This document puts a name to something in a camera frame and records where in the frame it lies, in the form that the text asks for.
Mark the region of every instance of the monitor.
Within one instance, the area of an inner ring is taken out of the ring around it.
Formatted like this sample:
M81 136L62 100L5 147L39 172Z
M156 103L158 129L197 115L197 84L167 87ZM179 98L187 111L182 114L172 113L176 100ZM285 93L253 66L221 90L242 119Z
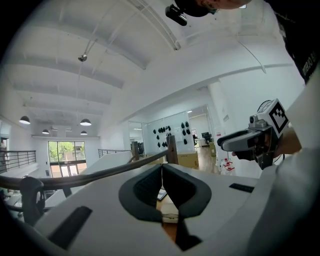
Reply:
M202 138L208 137L209 136L209 132L203 132L201 133Z

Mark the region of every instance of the sticker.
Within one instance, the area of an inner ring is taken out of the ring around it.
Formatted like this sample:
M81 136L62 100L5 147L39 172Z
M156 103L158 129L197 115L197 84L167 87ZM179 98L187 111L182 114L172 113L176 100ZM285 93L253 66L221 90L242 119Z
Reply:
M278 102L274 108L271 110L269 113L269 116L271 117L277 132L280 134L281 131L286 127L288 124L289 120L285 115L285 111Z

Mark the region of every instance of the wooden floor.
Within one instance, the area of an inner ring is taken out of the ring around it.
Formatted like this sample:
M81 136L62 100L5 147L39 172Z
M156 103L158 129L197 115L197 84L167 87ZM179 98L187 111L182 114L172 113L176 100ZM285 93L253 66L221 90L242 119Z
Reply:
M211 156L210 148L198 147L195 150L198 152L199 171L218 174L216 158Z

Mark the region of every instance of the black sleeve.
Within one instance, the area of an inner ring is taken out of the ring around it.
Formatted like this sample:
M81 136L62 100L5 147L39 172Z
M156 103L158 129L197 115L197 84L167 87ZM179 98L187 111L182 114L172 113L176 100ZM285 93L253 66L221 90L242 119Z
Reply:
M265 1L276 15L287 52L307 83L319 62L319 1Z

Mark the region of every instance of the ceiling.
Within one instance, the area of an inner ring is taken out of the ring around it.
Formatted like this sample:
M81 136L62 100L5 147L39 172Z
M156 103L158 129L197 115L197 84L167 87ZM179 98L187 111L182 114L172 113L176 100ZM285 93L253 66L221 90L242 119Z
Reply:
M262 0L246 9L188 16L185 27L165 16L165 7L172 3L45 1L16 35L3 71L39 123L74 126L89 118L99 125L113 96L133 84L157 57L205 40L274 31ZM78 60L82 54L87 55L85 62Z

